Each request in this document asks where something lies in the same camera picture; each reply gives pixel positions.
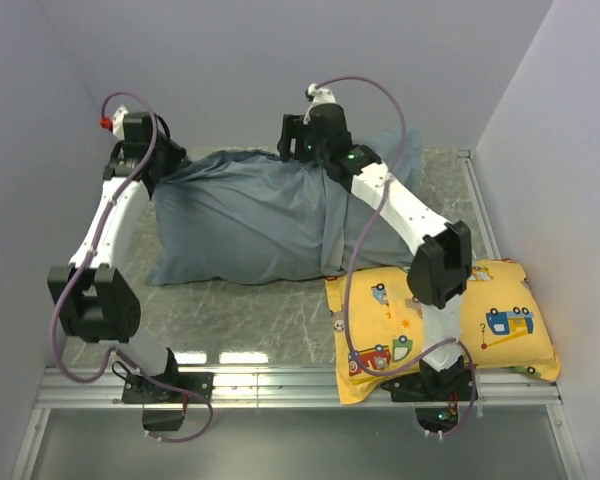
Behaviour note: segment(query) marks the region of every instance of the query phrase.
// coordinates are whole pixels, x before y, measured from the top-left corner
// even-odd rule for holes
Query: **electrical wire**
[[[322,88],[322,87],[325,87],[332,83],[337,83],[337,82],[341,82],[341,81],[345,81],[345,80],[354,80],[354,81],[364,82],[369,85],[372,85],[372,86],[376,87],[378,90],[380,90],[382,93],[384,93],[384,95],[393,104],[393,107],[395,108],[395,110],[398,114],[398,117],[400,119],[400,144],[398,145],[398,149],[396,150],[396,157],[392,160],[391,163],[388,164],[389,172],[391,174],[393,174],[394,168],[400,161],[400,158],[402,157],[402,154],[404,153],[404,149],[406,148],[406,145],[407,145],[407,122],[405,120],[404,113],[402,111],[402,108],[400,107],[400,104],[398,103],[396,98],[391,94],[391,92],[389,92],[389,90],[387,90],[383,85],[376,82],[375,80],[372,80],[370,78],[363,77],[363,76],[348,75],[348,76],[333,78],[331,80],[327,80],[326,82],[322,82],[322,83],[318,84],[318,88]],[[448,436],[448,435],[452,435],[453,433],[457,432],[458,429],[464,425],[466,418],[469,416],[469,414],[473,410],[473,405],[474,405],[475,397],[476,397],[476,393],[477,393],[476,367],[475,367],[475,364],[473,363],[473,358],[471,357],[471,353],[469,352],[469,349],[466,347],[466,345],[464,343],[462,343],[459,339],[455,339],[455,338],[449,338],[446,340],[442,340],[442,341],[436,343],[435,345],[429,347],[428,349],[426,349],[425,351],[423,351],[422,353],[417,355],[415,358],[413,358],[411,361],[407,362],[406,364],[404,364],[394,370],[390,370],[390,371],[386,371],[386,372],[377,372],[377,371],[371,370],[366,365],[364,365],[356,355],[354,355],[354,352],[356,350],[355,350],[355,346],[353,345],[353,340],[351,338],[351,326],[349,323],[349,309],[350,309],[349,307],[350,307],[350,303],[351,303],[351,285],[353,283],[353,272],[354,272],[354,268],[355,268],[355,261],[360,252],[360,248],[361,248],[362,244],[364,243],[364,240],[367,237],[367,234],[371,230],[371,227],[373,226],[375,221],[380,217],[380,213],[382,212],[382,209],[384,208],[385,204],[387,203],[392,181],[393,181],[392,175],[388,175],[387,179],[385,180],[385,183],[384,183],[384,187],[383,187],[383,191],[382,191],[382,199],[380,200],[380,204],[374,210],[373,214],[371,215],[371,218],[369,219],[369,221],[365,225],[364,229],[362,230],[362,233],[360,234],[360,237],[358,238],[358,241],[356,242],[356,244],[353,248],[353,253],[352,253],[351,259],[349,261],[349,267],[347,269],[347,275],[345,278],[344,305],[343,305],[343,309],[342,309],[343,317],[344,317],[344,338],[347,342],[347,347],[349,349],[350,358],[356,363],[356,365],[363,372],[365,372],[368,375],[371,375],[373,377],[394,377],[396,375],[407,373],[407,371],[410,368],[415,366],[420,360],[422,360],[424,357],[426,357],[427,355],[432,353],[434,350],[436,350],[444,345],[448,345],[451,343],[458,343],[458,345],[460,345],[460,347],[462,348],[462,350],[464,351],[464,353],[467,357],[469,369],[471,371],[471,383],[472,383],[471,398],[469,400],[469,405],[467,407],[467,411],[462,416],[462,418],[458,421],[458,424],[455,427],[453,427],[451,430],[449,430],[448,432],[442,434],[443,436]]]
[[[118,188],[113,192],[113,194],[111,195],[111,198],[107,202],[105,208],[102,210],[102,214],[100,215],[100,218],[98,219],[98,223],[97,223],[95,232],[93,234],[93,238],[91,239],[91,243],[89,244],[89,250],[88,250],[87,254],[85,255],[85,258],[82,261],[82,263],[80,264],[80,266],[77,268],[77,270],[75,271],[73,276],[67,282],[67,285],[62,290],[62,293],[60,294],[58,301],[56,302],[56,305],[53,308],[53,313],[51,315],[51,322],[49,324],[49,337],[50,337],[50,343],[51,343],[51,352],[53,354],[53,360],[54,360],[58,370],[60,370],[60,372],[62,372],[62,374],[64,376],[66,376],[68,379],[70,379],[76,383],[93,383],[93,382],[97,381],[98,379],[100,379],[102,377],[102,375],[104,374],[105,370],[107,369],[107,365],[109,363],[109,358],[111,357],[111,355],[113,353],[117,353],[117,355],[120,358],[123,358],[125,362],[129,363],[130,365],[135,365],[133,368],[136,369],[145,380],[147,380],[148,382],[151,382],[155,386],[166,389],[166,390],[170,390],[172,392],[181,393],[182,395],[192,396],[192,397],[196,397],[196,398],[200,399],[209,410],[209,419],[208,419],[207,423],[197,433],[190,435],[188,437],[180,438],[180,439],[167,439],[167,438],[162,438],[162,437],[158,436],[157,434],[149,433],[149,435],[151,437],[156,438],[160,441],[164,441],[166,443],[182,443],[182,442],[186,442],[189,440],[193,440],[194,438],[198,438],[200,435],[202,435],[204,432],[206,432],[207,429],[209,428],[209,426],[211,425],[211,421],[213,420],[213,407],[211,406],[211,403],[209,402],[209,400],[207,400],[202,395],[200,395],[196,392],[185,390],[185,389],[182,389],[179,387],[174,387],[172,385],[168,385],[166,383],[163,383],[163,382],[160,382],[160,381],[154,379],[150,375],[143,372],[138,367],[138,365],[135,364],[135,362],[133,362],[128,356],[124,355],[123,352],[118,351],[116,349],[116,347],[110,347],[109,349],[107,349],[107,351],[105,352],[104,358],[102,360],[102,364],[100,365],[100,368],[98,369],[98,371],[96,372],[95,375],[93,375],[91,377],[86,377],[86,378],[80,377],[80,376],[74,374],[73,372],[71,372],[69,370],[69,368],[66,366],[66,364],[64,363],[64,361],[62,359],[60,349],[58,347],[57,329],[58,329],[58,321],[60,319],[60,313],[62,312],[62,308],[64,307],[65,303],[67,302],[69,295],[71,295],[71,292],[75,288],[75,286],[78,283],[78,281],[80,280],[81,276],[83,275],[83,273],[85,272],[87,267],[91,264],[91,261],[93,260],[93,258],[96,256],[98,244],[100,243],[100,239],[102,238],[102,234],[104,232],[105,225],[107,223],[109,215],[111,214],[111,211],[113,210],[113,207],[115,206],[118,198],[120,198],[120,195],[122,195],[124,190],[131,184],[131,182],[133,182],[136,179],[136,177],[139,176],[139,174],[142,172],[143,168],[147,165],[147,163],[149,163],[149,160],[151,159],[151,156],[153,155],[153,151],[155,150],[156,142],[158,139],[158,120],[157,120],[157,116],[156,116],[155,112],[151,109],[149,104],[144,99],[142,99],[141,97],[139,97],[133,93],[119,91],[119,92],[114,92],[114,93],[108,95],[102,102],[102,106],[100,108],[101,118],[102,119],[105,118],[105,111],[106,111],[106,108],[107,108],[107,105],[109,104],[109,102],[113,98],[118,97],[118,96],[131,97],[134,100],[138,101],[140,104],[142,104],[142,106],[144,106],[147,113],[149,114],[149,118],[151,119],[151,140],[149,141],[149,146],[147,147],[147,151],[144,153],[144,156],[142,157],[142,159],[140,160],[138,165],[136,165],[136,167],[129,173],[129,175],[127,175],[127,177],[122,181],[122,183],[118,186]],[[162,124],[162,126],[165,130],[165,136],[167,138],[169,138],[170,132],[168,130],[168,127],[166,127],[166,123],[162,119],[161,119],[160,123]]]

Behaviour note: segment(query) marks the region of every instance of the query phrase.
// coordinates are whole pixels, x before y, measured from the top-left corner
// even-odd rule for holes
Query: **fabric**
[[[399,129],[362,140],[392,161]],[[417,194],[420,132],[411,128],[396,177]],[[241,284],[341,275],[371,209],[317,164],[284,163],[261,150],[219,151],[190,161],[153,197],[163,246],[150,285],[221,278]],[[361,252],[364,267],[407,266],[412,255],[382,220]]]
[[[326,281],[334,322],[336,377],[340,401],[357,403],[388,378],[373,377],[350,360],[344,338],[342,305],[345,279]],[[357,354],[373,370],[394,370],[423,350],[422,312],[404,270],[374,268],[355,272],[350,331]],[[555,381],[560,363],[523,268],[511,261],[488,260],[473,267],[461,316],[461,340],[478,368],[513,367]]]

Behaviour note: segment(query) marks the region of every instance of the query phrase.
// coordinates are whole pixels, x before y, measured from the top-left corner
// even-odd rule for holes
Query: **gray wall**
[[[40,0],[101,98],[130,88],[193,146],[273,145],[311,82],[369,75],[435,147],[474,147],[551,0]],[[397,120],[371,87],[337,94],[353,131]]]
[[[49,357],[46,275],[86,233],[110,146],[42,10],[0,0],[0,479]]]
[[[521,260],[600,479],[600,0],[556,0],[477,148],[502,253]]]

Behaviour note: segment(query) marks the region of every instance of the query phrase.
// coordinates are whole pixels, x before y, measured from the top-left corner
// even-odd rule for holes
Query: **yellow fabric with cartoon vehicles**
[[[357,403],[387,377],[361,371],[394,370],[422,351],[422,310],[399,268],[361,270],[353,275],[350,331],[353,353],[344,338],[345,278],[326,280],[336,343],[340,401]],[[511,260],[485,260],[473,266],[462,306],[461,339],[478,368],[512,368],[555,381],[560,362],[554,352],[525,272]]]

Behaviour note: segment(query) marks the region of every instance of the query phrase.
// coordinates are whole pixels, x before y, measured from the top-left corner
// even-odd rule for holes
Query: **purple cable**
[[[382,93],[385,94],[385,96],[391,101],[394,108],[396,109],[396,112],[398,113],[398,117],[400,118],[400,134],[401,134],[401,136],[400,136],[400,144],[398,146],[398,150],[396,153],[396,158],[393,159],[391,164],[388,165],[389,172],[392,173],[394,167],[397,165],[398,161],[400,160],[400,157],[402,156],[402,153],[404,152],[404,149],[406,148],[406,144],[407,144],[407,122],[404,118],[404,113],[402,112],[402,108],[400,107],[400,104],[395,99],[395,97],[383,85],[381,85],[378,82],[371,80],[370,78],[367,78],[367,77],[361,77],[361,76],[355,76],[355,75],[337,77],[337,78],[333,78],[331,80],[327,80],[326,82],[318,84],[318,88],[330,85],[332,83],[340,82],[343,80],[356,80],[356,81],[368,83],[369,85],[373,85],[374,87],[376,87]],[[390,370],[388,372],[375,372],[375,371],[369,369],[366,365],[364,365],[360,361],[360,359],[356,355],[354,355],[354,352],[356,350],[355,350],[355,346],[353,345],[353,340],[351,339],[351,328],[349,325],[349,304],[351,302],[351,284],[353,283],[353,272],[354,272],[355,261],[356,261],[356,258],[358,257],[360,247],[362,246],[367,234],[371,230],[371,227],[373,226],[374,222],[378,219],[378,217],[380,217],[380,212],[382,211],[385,204],[387,203],[387,200],[389,198],[389,189],[390,189],[391,181],[392,181],[391,179],[388,179],[387,181],[385,181],[384,188],[382,191],[382,199],[380,200],[380,204],[374,210],[373,215],[371,215],[371,218],[369,219],[369,222],[367,222],[364,229],[362,230],[362,233],[360,234],[360,238],[358,238],[358,241],[356,242],[356,245],[353,248],[353,254],[351,255],[351,260],[349,261],[349,267],[347,269],[347,275],[346,275],[346,279],[345,279],[344,305],[343,305],[343,309],[342,309],[343,317],[344,317],[344,338],[347,342],[347,347],[349,348],[349,354],[350,354],[351,359],[356,363],[356,365],[363,372],[365,372],[368,375],[371,375],[373,377],[393,377],[398,374],[406,373],[407,370],[412,368],[420,360],[422,360],[424,357],[429,355],[431,352],[433,352],[437,348],[440,348],[443,345],[448,345],[448,344],[457,342],[460,345],[460,347],[462,348],[462,350],[464,351],[465,355],[467,356],[467,360],[469,363],[469,369],[471,370],[471,381],[472,381],[471,399],[469,400],[469,405],[467,407],[467,411],[465,412],[463,417],[460,419],[458,424],[453,429],[451,429],[448,432],[443,434],[443,436],[448,436],[448,435],[451,435],[451,434],[457,432],[458,429],[462,425],[464,425],[466,417],[468,417],[469,414],[471,413],[471,411],[473,410],[473,404],[475,402],[476,368],[475,368],[475,364],[473,363],[473,358],[471,357],[471,353],[469,352],[469,349],[466,347],[466,345],[464,343],[462,343],[459,339],[456,340],[454,338],[442,340],[442,341],[436,343],[435,345],[429,347],[422,353],[420,353],[418,356],[413,358],[408,363],[406,363],[406,364],[402,365],[401,367],[398,367],[394,370]]]
[[[99,378],[101,378],[102,375],[104,374],[105,370],[107,369],[107,365],[109,363],[109,357],[111,356],[112,353],[114,353],[116,351],[116,348],[110,347],[109,349],[107,349],[105,356],[102,360],[102,365],[100,365],[100,368],[98,369],[98,372],[95,375],[93,375],[92,377],[88,377],[88,378],[77,376],[76,374],[71,372],[69,370],[69,368],[65,365],[64,361],[62,360],[62,355],[60,354],[60,350],[58,348],[57,329],[58,329],[58,321],[60,319],[60,312],[62,311],[62,307],[64,306],[67,299],[69,298],[71,291],[76,286],[76,283],[78,283],[78,281],[80,280],[80,277],[86,270],[87,265],[89,265],[91,263],[91,260],[96,255],[96,253],[97,253],[96,248],[98,247],[98,243],[100,243],[100,239],[104,232],[104,227],[107,223],[107,219],[109,218],[109,215],[111,214],[111,210],[113,210],[115,202],[118,200],[120,195],[122,195],[122,192],[124,192],[124,190],[129,186],[129,184],[132,181],[134,181],[135,177],[138,176],[138,174],[142,171],[142,169],[145,167],[145,165],[149,162],[149,159],[151,158],[151,155],[153,154],[153,150],[156,147],[156,141],[158,139],[158,122],[156,120],[156,114],[154,113],[154,111],[151,109],[151,107],[145,100],[143,100],[141,97],[134,95],[132,93],[120,91],[120,92],[114,92],[114,93],[108,95],[102,102],[102,107],[100,108],[100,116],[101,117],[105,116],[105,110],[107,108],[109,101],[111,101],[112,98],[120,96],[120,95],[128,96],[128,97],[135,99],[136,101],[141,103],[144,106],[144,108],[146,109],[146,111],[149,113],[149,117],[151,118],[151,140],[149,141],[149,146],[147,147],[147,151],[145,152],[144,156],[142,157],[142,160],[140,160],[138,165],[123,180],[123,182],[113,192],[113,195],[111,195],[111,201],[109,203],[107,203],[107,205],[105,206],[105,208],[102,211],[102,215],[98,219],[98,224],[96,226],[96,230],[93,235],[93,239],[91,240],[91,244],[89,245],[90,251],[87,253],[87,255],[85,255],[84,261],[78,267],[78,269],[73,274],[71,279],[67,282],[67,285],[65,286],[64,290],[60,294],[60,297],[58,298],[58,301],[56,302],[56,305],[53,308],[53,313],[51,315],[51,323],[49,325],[49,336],[50,336],[50,340],[51,340],[51,352],[53,354],[53,359],[55,361],[56,366],[58,367],[58,370],[60,370],[63,373],[63,375],[65,375],[68,379],[70,379],[74,382],[77,382],[77,383],[92,383],[92,382],[95,382],[96,380],[98,380]],[[121,358],[124,358],[127,363],[135,365],[135,367],[133,367],[133,368],[137,368],[137,365],[133,361],[131,361],[131,359],[129,357],[124,355],[123,352],[118,352],[118,356],[120,356]],[[167,438],[162,438],[154,433],[150,433],[149,435],[151,437],[160,439],[161,441],[164,441],[165,443],[183,443],[183,442],[187,442],[189,440],[198,438],[204,432],[207,431],[207,429],[211,425],[211,421],[213,420],[213,407],[211,406],[211,403],[206,398],[204,398],[202,395],[199,395],[196,392],[192,392],[192,391],[185,390],[182,388],[167,385],[166,383],[162,383],[158,380],[155,380],[154,378],[147,375],[142,370],[140,370],[140,374],[147,381],[153,383],[154,385],[158,386],[159,388],[163,388],[166,390],[170,390],[172,392],[181,393],[183,395],[192,396],[192,397],[201,399],[202,402],[209,409],[209,419],[207,420],[207,423],[204,425],[204,427],[202,427],[200,429],[200,431],[198,431],[197,433],[195,433],[193,435],[190,435],[190,436],[184,437],[184,438],[180,438],[180,439],[167,439]]]

